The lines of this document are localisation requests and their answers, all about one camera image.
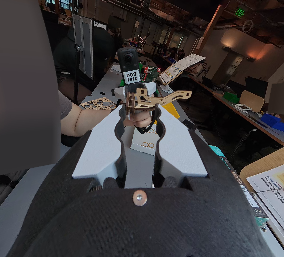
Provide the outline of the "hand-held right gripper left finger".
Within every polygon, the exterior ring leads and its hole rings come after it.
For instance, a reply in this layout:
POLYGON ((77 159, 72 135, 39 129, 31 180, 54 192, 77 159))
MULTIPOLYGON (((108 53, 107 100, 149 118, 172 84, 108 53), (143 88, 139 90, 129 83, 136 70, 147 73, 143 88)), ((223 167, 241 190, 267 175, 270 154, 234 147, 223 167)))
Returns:
POLYGON ((73 171, 73 179, 94 178, 100 185, 108 177, 125 183, 127 163, 121 137, 125 131, 125 107, 120 105, 91 131, 73 171))

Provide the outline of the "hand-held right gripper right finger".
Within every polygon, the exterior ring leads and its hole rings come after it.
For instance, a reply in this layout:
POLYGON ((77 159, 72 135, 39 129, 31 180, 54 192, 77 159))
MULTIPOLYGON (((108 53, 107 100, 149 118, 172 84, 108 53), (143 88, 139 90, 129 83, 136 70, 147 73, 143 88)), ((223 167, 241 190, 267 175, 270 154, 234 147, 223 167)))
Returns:
POLYGON ((189 129, 160 104, 155 105, 156 143, 154 176, 206 177, 207 171, 189 129))

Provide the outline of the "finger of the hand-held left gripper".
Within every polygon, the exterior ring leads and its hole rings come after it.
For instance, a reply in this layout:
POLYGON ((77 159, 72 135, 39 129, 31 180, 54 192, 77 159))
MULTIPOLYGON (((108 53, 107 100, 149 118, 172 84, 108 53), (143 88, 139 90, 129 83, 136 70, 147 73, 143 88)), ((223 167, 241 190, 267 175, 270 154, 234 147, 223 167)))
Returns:
POLYGON ((156 92, 156 83, 155 82, 145 82, 144 88, 147 89, 147 95, 152 95, 156 92))
POLYGON ((114 89, 114 95, 116 98, 126 98, 128 92, 128 86, 122 86, 114 89))

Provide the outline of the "curved wooden model arm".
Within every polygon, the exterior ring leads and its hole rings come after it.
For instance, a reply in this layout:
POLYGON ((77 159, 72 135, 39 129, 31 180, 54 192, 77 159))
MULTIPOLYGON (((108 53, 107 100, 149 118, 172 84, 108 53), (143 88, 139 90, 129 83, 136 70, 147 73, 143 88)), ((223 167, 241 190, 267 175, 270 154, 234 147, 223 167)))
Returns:
POLYGON ((147 89, 137 88, 135 93, 135 111, 152 111, 156 104, 165 105, 177 99, 189 99, 192 91, 179 90, 165 97, 151 97, 147 95, 147 89))

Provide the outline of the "small wooden model subassembly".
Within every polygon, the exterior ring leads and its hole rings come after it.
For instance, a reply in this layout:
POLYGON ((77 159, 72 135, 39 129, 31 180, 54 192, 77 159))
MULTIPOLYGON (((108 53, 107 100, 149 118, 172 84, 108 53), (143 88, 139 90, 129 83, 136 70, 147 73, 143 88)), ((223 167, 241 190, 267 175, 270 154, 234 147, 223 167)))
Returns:
POLYGON ((135 115, 135 93, 128 92, 125 103, 126 115, 135 115))

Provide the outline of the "person's left forearm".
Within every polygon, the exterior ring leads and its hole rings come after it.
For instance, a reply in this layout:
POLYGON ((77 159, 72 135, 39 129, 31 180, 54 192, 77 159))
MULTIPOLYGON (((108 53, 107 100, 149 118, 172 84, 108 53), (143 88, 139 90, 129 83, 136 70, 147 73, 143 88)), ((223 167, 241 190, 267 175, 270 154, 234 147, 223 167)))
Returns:
POLYGON ((83 110, 71 103, 67 108, 62 109, 60 115, 61 134, 73 137, 81 137, 87 131, 92 130, 111 110, 83 110))

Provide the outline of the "person's left hand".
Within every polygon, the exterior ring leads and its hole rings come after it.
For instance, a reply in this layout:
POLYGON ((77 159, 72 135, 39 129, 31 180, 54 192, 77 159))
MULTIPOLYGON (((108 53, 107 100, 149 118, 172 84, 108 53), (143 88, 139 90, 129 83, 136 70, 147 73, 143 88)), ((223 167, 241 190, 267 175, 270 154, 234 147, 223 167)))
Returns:
POLYGON ((125 127, 148 127, 151 124, 152 116, 149 111, 140 111, 135 115, 133 113, 130 114, 130 119, 126 117, 124 120, 125 127))

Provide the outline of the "green and red box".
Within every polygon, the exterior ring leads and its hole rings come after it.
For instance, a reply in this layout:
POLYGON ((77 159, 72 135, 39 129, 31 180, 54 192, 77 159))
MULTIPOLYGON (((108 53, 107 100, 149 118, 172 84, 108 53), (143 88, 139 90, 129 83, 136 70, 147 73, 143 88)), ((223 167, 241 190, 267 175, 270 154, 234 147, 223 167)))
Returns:
POLYGON ((159 67, 147 66, 144 68, 142 82, 155 82, 160 73, 159 67))

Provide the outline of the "laser-cut wooden part sheet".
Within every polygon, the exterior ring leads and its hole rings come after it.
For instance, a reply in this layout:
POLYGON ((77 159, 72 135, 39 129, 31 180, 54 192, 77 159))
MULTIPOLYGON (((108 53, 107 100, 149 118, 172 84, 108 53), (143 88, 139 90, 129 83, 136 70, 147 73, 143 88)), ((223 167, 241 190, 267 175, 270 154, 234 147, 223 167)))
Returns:
POLYGON ((116 103, 106 97, 90 100, 80 103, 80 106, 87 110, 113 110, 116 108, 116 103))

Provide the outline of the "small black device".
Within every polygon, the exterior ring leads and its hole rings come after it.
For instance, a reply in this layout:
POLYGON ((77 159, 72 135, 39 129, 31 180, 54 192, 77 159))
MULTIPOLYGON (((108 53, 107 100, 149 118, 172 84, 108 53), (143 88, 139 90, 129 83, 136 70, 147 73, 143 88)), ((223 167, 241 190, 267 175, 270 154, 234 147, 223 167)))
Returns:
POLYGON ((187 119, 183 120, 182 124, 184 124, 189 130, 192 130, 193 132, 195 132, 195 130, 197 129, 197 125, 187 119))

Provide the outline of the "yellow plastic tray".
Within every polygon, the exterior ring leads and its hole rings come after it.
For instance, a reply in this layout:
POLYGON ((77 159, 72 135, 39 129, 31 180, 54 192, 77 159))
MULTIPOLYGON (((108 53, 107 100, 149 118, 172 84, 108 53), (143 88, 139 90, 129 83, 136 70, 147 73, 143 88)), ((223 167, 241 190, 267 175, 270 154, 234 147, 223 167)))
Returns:
POLYGON ((165 110, 167 110, 172 116, 174 116, 176 119, 180 118, 180 115, 178 114, 177 110, 175 109, 173 103, 168 103, 165 105, 161 105, 165 110))

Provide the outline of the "printed sheet on stand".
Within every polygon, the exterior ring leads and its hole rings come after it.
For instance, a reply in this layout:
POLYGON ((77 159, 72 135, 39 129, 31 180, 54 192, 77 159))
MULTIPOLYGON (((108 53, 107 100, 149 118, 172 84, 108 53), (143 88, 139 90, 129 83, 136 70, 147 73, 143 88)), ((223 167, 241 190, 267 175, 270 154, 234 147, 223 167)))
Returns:
POLYGON ((200 63, 205 59, 206 57, 193 53, 169 66, 165 71, 163 71, 159 75, 159 79, 163 85, 167 85, 170 82, 172 82, 175 78, 177 78, 179 75, 181 75, 186 68, 193 66, 197 63, 200 63))

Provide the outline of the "white box with gold rings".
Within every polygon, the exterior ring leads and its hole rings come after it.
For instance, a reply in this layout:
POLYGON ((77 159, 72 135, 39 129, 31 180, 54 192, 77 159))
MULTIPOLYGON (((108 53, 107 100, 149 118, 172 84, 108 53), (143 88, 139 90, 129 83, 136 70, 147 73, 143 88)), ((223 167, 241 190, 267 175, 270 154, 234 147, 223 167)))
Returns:
POLYGON ((160 137, 156 132, 156 124, 153 124, 151 129, 145 134, 141 134, 138 129, 135 128, 130 148, 155 156, 156 144, 159 139, 160 137))

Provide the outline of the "grey panel on tripod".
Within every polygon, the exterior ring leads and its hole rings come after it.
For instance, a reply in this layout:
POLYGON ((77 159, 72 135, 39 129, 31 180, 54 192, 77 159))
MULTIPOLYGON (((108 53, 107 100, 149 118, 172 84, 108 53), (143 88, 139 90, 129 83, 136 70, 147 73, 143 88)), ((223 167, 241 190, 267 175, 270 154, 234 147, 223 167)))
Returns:
POLYGON ((93 19, 72 14, 75 48, 73 101, 78 103, 79 70, 93 80, 93 19))

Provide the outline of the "black and teal kit box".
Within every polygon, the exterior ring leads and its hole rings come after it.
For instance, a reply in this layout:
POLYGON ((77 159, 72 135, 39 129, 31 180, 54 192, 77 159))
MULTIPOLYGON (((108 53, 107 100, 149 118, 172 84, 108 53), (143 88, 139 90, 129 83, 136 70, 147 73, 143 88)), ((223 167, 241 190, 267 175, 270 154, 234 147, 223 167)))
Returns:
POLYGON ((248 203, 252 207, 254 211, 254 217, 256 220, 256 223, 258 227, 261 229, 262 232, 267 231, 267 221, 269 221, 269 218, 263 208, 259 205, 259 203, 256 201, 253 194, 251 194, 243 181, 240 179, 237 172, 234 170, 232 165, 229 163, 228 159, 225 157, 225 155, 222 153, 222 151, 217 147, 213 145, 209 145, 209 147, 215 152, 215 154, 225 163, 225 165, 228 167, 232 175, 235 177, 236 181, 239 183, 240 187, 242 188, 242 191, 244 195, 247 198, 248 203))

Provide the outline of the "long wooden workbench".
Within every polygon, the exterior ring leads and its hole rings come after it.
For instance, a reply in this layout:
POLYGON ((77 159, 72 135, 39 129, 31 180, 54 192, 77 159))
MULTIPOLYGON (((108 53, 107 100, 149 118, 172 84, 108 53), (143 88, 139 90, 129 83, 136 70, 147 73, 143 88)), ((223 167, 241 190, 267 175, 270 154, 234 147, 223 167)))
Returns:
POLYGON ((199 81, 197 77, 194 77, 194 76, 191 76, 191 75, 187 75, 186 77, 190 78, 195 83, 199 84, 202 88, 208 90, 213 95, 213 97, 215 99, 217 99, 219 102, 221 102, 226 107, 230 108, 233 112, 235 112, 236 114, 241 116, 243 119, 248 121, 250 124, 255 126, 257 129, 259 129, 260 131, 265 133, 267 136, 272 138, 274 141, 276 141, 277 143, 279 143, 282 146, 284 145, 284 132, 283 131, 274 129, 274 128, 270 127, 269 125, 265 124, 263 121, 260 120, 260 117, 256 113, 253 113, 251 111, 249 113, 244 113, 244 112, 236 109, 231 102, 229 102, 228 100, 226 100, 223 97, 222 92, 215 91, 211 88, 208 88, 201 81, 199 81))

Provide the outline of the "green plastic bin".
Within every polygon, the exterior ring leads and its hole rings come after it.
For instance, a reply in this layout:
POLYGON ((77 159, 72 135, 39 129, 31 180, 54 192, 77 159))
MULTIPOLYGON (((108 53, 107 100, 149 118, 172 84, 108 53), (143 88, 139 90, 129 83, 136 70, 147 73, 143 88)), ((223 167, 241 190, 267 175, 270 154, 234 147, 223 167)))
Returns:
POLYGON ((223 98, 234 104, 238 104, 240 101, 240 98, 238 98, 237 94, 230 92, 225 92, 223 98))

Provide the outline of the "blue plastic bin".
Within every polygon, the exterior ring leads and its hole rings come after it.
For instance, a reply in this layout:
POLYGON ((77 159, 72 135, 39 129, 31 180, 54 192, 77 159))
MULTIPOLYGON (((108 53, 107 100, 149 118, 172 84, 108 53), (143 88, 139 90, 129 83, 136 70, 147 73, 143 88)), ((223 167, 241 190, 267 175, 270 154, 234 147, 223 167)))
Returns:
POLYGON ((276 116, 265 113, 260 120, 273 129, 284 131, 284 123, 282 123, 281 119, 276 116))

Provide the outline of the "printed paper sheet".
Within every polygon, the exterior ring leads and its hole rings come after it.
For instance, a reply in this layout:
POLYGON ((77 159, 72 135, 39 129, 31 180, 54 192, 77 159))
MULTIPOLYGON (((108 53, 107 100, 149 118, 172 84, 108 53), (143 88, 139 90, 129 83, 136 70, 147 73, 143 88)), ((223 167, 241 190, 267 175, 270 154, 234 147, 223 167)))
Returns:
POLYGON ((247 181, 284 228, 284 165, 248 177, 247 181))

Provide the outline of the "white frame part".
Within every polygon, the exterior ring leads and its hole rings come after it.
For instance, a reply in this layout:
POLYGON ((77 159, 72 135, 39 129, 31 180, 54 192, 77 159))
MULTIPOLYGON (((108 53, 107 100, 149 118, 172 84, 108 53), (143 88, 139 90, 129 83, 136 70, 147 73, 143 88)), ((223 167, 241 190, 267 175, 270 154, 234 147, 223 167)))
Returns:
POLYGON ((252 108, 244 105, 244 104, 233 104, 232 105, 235 109, 243 112, 243 113, 249 113, 249 112, 253 112, 252 108))

